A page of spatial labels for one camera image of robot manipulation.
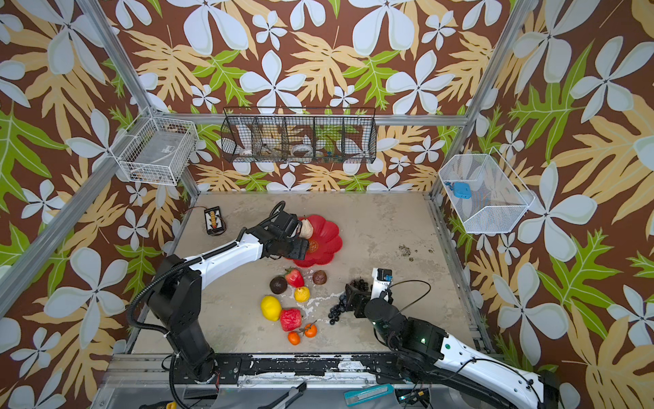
strawberry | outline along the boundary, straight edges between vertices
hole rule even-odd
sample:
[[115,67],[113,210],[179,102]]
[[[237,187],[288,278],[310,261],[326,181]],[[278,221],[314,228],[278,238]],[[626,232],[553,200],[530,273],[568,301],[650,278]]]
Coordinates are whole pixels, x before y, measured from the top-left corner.
[[286,269],[284,278],[289,285],[295,288],[304,287],[304,278],[302,278],[302,273],[297,268]]
[[279,316],[279,322],[284,331],[292,331],[302,325],[302,314],[297,308],[290,308],[289,310],[282,311]]

blue toy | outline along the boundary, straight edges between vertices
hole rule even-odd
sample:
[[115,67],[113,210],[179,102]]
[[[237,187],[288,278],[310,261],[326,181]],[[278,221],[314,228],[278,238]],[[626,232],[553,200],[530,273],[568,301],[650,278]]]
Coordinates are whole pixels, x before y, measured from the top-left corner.
[[445,182],[445,185],[454,192],[454,197],[459,199],[470,199],[472,197],[472,192],[470,191],[470,185],[464,182],[450,183]]

white basket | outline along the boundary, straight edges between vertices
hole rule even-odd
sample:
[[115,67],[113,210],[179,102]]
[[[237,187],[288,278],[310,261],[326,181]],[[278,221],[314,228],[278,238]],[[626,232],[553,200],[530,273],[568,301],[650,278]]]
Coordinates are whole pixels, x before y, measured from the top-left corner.
[[[522,192],[489,154],[454,155],[438,171],[466,233],[509,233],[536,198],[501,155],[500,159],[525,187]],[[461,182],[470,186],[470,199],[457,198],[450,188]]]
[[128,137],[132,140],[116,158],[128,179],[176,186],[196,149],[198,130],[190,121],[150,116]]

small orange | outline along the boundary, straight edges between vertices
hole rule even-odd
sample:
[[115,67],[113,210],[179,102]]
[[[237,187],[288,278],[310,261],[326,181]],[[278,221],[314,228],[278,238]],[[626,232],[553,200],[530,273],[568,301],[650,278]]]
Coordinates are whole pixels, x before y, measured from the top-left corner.
[[298,345],[300,343],[300,335],[295,331],[291,331],[288,333],[288,341],[293,345]]
[[306,327],[304,327],[304,334],[307,338],[313,338],[316,336],[316,334],[318,334],[318,327],[316,327],[314,324],[308,324]]

red flower-shaped plate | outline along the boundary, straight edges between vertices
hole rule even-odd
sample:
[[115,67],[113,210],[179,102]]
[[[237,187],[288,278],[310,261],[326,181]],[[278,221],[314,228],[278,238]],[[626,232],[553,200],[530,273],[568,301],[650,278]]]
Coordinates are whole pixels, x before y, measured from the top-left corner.
[[311,222],[313,235],[309,238],[307,255],[304,260],[293,260],[295,265],[308,268],[316,264],[324,266],[331,263],[334,254],[343,248],[343,240],[339,236],[340,229],[336,223],[325,220],[323,216],[311,215],[306,219]]

